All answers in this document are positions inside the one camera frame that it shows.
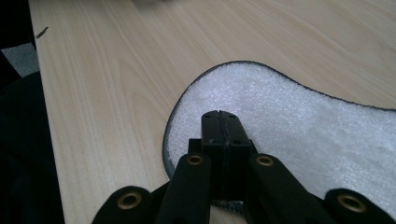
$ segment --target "black mark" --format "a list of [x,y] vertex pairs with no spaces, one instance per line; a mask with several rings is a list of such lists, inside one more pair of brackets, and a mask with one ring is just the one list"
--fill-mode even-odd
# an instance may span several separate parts
[[44,28],[44,30],[43,31],[41,31],[40,32],[40,34],[38,34],[35,38],[36,39],[38,39],[38,38],[40,38],[44,33],[46,33],[47,32],[47,30],[49,29],[49,27],[47,26],[46,28]]

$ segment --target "dark fabric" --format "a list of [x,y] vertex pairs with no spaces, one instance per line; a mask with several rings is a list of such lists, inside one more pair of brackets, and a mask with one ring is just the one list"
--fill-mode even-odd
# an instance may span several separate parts
[[0,91],[0,223],[63,223],[39,73]]
[[0,49],[34,44],[28,0],[0,0],[0,27]]
[[0,51],[0,90],[20,78],[21,76],[17,73],[11,63],[9,63],[3,52]]

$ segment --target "white foam pad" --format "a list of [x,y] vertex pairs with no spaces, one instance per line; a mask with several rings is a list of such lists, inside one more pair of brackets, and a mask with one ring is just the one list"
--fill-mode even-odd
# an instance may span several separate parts
[[309,192],[324,198],[330,189],[352,189],[396,217],[394,111],[311,91],[262,64],[226,63],[180,98],[163,149],[174,166],[212,110],[238,116],[256,148],[283,161]]

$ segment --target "light wood surface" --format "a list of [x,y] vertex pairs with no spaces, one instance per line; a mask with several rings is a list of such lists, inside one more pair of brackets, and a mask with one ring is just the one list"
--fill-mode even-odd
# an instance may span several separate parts
[[[306,86],[396,107],[392,0],[30,0],[66,223],[128,185],[154,190],[166,121],[206,69],[266,63]],[[244,223],[212,210],[212,223]]]

